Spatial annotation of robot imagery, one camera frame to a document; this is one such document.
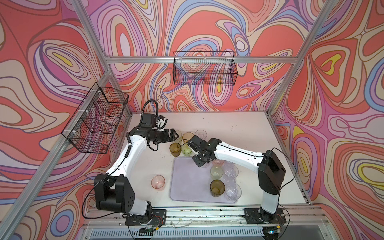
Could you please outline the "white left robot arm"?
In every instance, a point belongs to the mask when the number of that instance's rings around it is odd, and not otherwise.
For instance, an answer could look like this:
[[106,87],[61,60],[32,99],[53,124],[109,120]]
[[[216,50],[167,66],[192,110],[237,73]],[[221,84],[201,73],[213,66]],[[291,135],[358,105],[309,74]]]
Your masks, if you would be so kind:
[[162,143],[173,142],[178,137],[175,129],[135,127],[128,132],[127,144],[117,161],[105,174],[98,174],[94,179],[96,208],[144,216],[150,208],[150,203],[136,197],[130,183],[131,173],[141,154],[151,147],[151,143],[157,147]]

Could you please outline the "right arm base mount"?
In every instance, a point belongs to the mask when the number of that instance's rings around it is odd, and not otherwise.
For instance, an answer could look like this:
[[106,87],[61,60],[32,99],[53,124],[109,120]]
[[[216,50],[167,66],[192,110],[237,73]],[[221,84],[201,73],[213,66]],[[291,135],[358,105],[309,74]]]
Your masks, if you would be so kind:
[[270,214],[262,208],[245,208],[241,217],[247,221],[247,224],[283,225],[287,222],[282,208],[277,208],[274,214]]

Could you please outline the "clear cup front row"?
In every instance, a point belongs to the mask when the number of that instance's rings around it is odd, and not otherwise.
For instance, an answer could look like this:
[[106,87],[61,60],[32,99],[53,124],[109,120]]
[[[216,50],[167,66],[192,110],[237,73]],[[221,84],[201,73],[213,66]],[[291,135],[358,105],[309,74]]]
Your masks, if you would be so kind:
[[210,167],[210,166],[211,166],[211,162],[207,162],[207,163],[203,164],[203,165],[201,166],[201,168],[206,169],[206,168],[208,168],[208,167]]

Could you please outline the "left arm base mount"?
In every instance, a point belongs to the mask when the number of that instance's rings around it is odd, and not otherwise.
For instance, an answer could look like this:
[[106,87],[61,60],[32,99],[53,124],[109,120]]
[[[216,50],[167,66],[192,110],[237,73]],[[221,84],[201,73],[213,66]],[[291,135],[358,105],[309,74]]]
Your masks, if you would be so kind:
[[161,227],[166,223],[167,210],[154,209],[148,210],[144,215],[128,215],[126,226],[152,226]]

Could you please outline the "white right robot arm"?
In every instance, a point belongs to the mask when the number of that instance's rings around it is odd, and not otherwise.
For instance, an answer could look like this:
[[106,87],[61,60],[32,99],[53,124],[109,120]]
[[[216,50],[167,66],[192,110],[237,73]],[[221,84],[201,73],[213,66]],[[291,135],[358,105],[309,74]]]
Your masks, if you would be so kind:
[[257,153],[231,146],[216,138],[205,141],[196,135],[187,141],[187,145],[195,153],[193,161],[198,167],[222,160],[258,174],[258,183],[263,191],[261,210],[269,215],[276,213],[286,169],[272,150]]

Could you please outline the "large clear cup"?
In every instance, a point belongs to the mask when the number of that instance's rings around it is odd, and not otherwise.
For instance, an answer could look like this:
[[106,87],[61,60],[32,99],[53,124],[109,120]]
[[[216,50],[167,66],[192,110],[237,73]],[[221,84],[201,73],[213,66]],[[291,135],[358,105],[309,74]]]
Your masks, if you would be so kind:
[[242,189],[238,184],[228,185],[225,195],[229,201],[235,202],[242,196]]

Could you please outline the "pale green textured cup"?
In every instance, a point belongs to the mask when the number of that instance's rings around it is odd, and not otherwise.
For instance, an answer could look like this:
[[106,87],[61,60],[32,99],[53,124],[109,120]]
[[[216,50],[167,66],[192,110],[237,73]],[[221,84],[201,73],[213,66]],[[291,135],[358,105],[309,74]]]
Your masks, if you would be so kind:
[[224,174],[224,171],[220,166],[213,166],[210,169],[210,174],[213,180],[220,180]]

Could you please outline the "brown olive textured cup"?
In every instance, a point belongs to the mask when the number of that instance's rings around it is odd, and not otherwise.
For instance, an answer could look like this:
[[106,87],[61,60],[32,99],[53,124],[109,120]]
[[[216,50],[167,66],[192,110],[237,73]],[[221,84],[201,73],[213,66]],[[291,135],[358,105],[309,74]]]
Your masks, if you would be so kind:
[[213,180],[210,183],[210,193],[213,197],[221,196],[225,190],[226,186],[221,180]]

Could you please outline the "pink cup back row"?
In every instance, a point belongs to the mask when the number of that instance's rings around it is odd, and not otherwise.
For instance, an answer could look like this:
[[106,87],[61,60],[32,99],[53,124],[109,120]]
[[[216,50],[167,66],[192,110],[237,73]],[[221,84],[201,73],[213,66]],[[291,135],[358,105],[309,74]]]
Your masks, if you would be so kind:
[[222,161],[222,160],[213,160],[212,161],[212,164],[214,167],[222,167],[224,163],[225,163],[225,161]]

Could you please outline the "pale yellow textured cup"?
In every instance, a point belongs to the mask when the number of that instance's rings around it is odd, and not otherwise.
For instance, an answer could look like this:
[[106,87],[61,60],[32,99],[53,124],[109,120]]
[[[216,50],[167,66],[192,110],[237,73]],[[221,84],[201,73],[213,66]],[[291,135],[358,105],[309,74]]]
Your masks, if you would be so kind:
[[182,140],[183,134],[182,134],[182,132],[180,130],[176,130],[176,133],[178,135],[178,138],[176,139],[175,142],[178,144]]

